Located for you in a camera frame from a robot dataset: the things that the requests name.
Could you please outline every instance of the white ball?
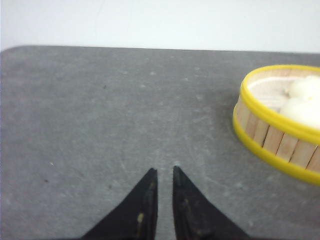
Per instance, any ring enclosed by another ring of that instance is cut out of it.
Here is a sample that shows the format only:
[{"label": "white ball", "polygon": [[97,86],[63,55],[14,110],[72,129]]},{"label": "white ball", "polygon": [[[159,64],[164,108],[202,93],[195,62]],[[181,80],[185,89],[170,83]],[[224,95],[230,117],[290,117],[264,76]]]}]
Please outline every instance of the white ball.
[{"label": "white ball", "polygon": [[295,80],[289,86],[288,93],[291,98],[320,99],[320,77],[311,75]]},{"label": "white ball", "polygon": [[320,99],[290,98],[281,108],[280,114],[320,130]]}]

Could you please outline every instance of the white wall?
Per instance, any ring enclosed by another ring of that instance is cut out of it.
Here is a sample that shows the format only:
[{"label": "white wall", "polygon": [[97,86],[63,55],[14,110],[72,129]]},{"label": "white wall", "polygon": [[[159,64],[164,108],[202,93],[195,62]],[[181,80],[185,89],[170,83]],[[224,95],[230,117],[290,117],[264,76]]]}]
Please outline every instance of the white wall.
[{"label": "white wall", "polygon": [[320,0],[2,0],[19,45],[320,53]]}]

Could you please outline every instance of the yellow plastic band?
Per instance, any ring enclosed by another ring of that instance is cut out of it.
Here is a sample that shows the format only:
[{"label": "yellow plastic band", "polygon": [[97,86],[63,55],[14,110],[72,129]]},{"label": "yellow plastic band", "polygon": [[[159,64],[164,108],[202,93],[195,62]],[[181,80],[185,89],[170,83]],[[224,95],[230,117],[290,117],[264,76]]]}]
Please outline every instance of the yellow plastic band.
[{"label": "yellow plastic band", "polygon": [[280,129],[287,134],[295,136],[298,139],[305,140],[306,142],[320,145],[320,130],[306,126],[294,120],[291,120],[278,112],[266,107],[260,101],[258,101],[248,89],[248,80],[255,74],[276,69],[299,69],[306,71],[315,71],[320,73],[320,67],[315,66],[303,66],[303,65],[272,65],[257,68],[247,76],[245,76],[241,88],[240,96],[245,105],[260,119]]},{"label": "yellow plastic band", "polygon": [[303,167],[300,167],[298,165],[295,165],[293,163],[287,162],[283,160],[282,158],[272,154],[268,150],[261,147],[259,144],[257,144],[255,141],[253,141],[241,128],[240,124],[238,123],[237,116],[236,116],[236,107],[235,105],[233,110],[233,128],[241,142],[249,149],[251,150],[255,155],[257,155],[259,158],[266,161],[268,164],[274,166],[275,168],[285,172],[286,174],[289,174],[293,177],[296,177],[298,179],[304,180],[306,182],[309,182],[311,184],[319,185],[320,186],[320,173],[310,171],[307,169],[304,169]]}]

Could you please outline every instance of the gray table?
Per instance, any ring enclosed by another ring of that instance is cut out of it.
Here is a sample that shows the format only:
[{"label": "gray table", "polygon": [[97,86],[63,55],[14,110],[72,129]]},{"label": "gray table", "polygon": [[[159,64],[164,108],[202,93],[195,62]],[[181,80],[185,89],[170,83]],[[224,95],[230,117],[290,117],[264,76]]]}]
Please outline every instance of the gray table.
[{"label": "gray table", "polygon": [[84,234],[150,168],[157,240],[175,239],[172,168],[250,235],[318,240],[320,187],[251,154],[232,128],[240,83],[319,54],[24,46],[1,53],[1,234]]}]

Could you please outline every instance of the wooden basket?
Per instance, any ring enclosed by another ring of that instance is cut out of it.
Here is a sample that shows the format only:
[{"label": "wooden basket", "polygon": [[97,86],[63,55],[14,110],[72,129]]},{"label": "wooden basket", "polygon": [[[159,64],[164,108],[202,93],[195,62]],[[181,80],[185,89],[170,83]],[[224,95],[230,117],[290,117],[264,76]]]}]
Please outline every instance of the wooden basket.
[{"label": "wooden basket", "polygon": [[273,65],[251,71],[241,83],[233,127],[239,139],[258,157],[287,174],[320,185],[320,130],[268,108],[248,88],[268,77],[308,75],[320,76],[320,67]]}]

